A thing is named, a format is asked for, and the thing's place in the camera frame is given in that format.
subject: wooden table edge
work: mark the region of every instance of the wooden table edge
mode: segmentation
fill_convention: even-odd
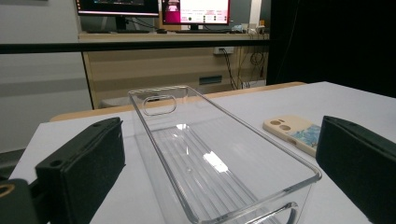
[[[283,88],[288,88],[288,87],[300,86],[300,85],[304,85],[304,84],[305,83],[303,83],[303,82],[297,82],[297,81],[296,82],[287,82],[287,83],[255,87],[255,88],[249,88],[249,89],[243,89],[243,90],[221,91],[221,92],[209,93],[209,94],[206,94],[205,96],[210,99],[210,98],[231,96],[231,95],[237,95],[237,94],[243,94],[243,93],[257,92],[257,91],[278,90],[278,89],[283,89]],[[57,116],[53,117],[49,121],[53,122],[53,121],[61,121],[61,120],[67,120],[67,119],[80,119],[80,118],[87,118],[87,117],[92,117],[92,116],[120,113],[120,112],[131,111],[131,110],[132,110],[132,105],[121,105],[121,106],[115,106],[115,107],[110,107],[110,108],[86,110],[86,111],[78,111],[78,112],[73,112],[73,113],[61,114],[61,115],[57,115]]]

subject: black object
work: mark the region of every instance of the black object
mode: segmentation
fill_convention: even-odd
[[[112,34],[112,33],[118,33],[118,34],[148,34],[149,31],[146,30],[87,30],[86,31],[88,34]]]
[[[214,35],[220,35],[220,34],[227,34],[227,31],[220,31],[220,30],[178,30],[175,31],[177,34],[190,34],[190,35],[205,35],[205,34],[214,34]]]
[[[157,34],[167,34],[168,33],[168,31],[167,30],[165,30],[165,29],[158,29],[157,30]]]
[[[230,34],[242,34],[242,31],[231,30]]]
[[[270,40],[186,40],[186,41],[135,41],[64,44],[0,44],[0,54],[55,53],[80,51],[108,51],[134,49],[186,49],[228,46],[268,46]]]
[[[0,196],[0,204],[12,204],[1,206],[1,223],[89,223],[125,165],[121,124],[113,118],[89,126],[37,165],[29,187],[23,180],[2,182],[0,188],[14,189]]]
[[[329,81],[396,97],[395,11],[387,0],[272,1],[267,84]]]
[[[25,180],[0,182],[0,208],[0,222],[3,224],[40,223]]]
[[[374,223],[396,223],[396,144],[358,124],[325,116],[317,162]]]

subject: computer monitor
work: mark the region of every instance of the computer monitor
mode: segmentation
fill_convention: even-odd
[[[162,0],[164,25],[229,25],[230,0]]]
[[[117,29],[126,29],[125,17],[159,17],[158,0],[75,0],[79,16],[115,17]]]

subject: black curtain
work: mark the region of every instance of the black curtain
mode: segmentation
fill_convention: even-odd
[[[396,97],[396,2],[274,0],[268,84],[336,84]]]

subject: phone case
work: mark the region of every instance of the phone case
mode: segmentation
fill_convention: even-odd
[[[265,120],[262,127],[309,155],[316,156],[320,127],[311,121],[294,115],[285,115]]]

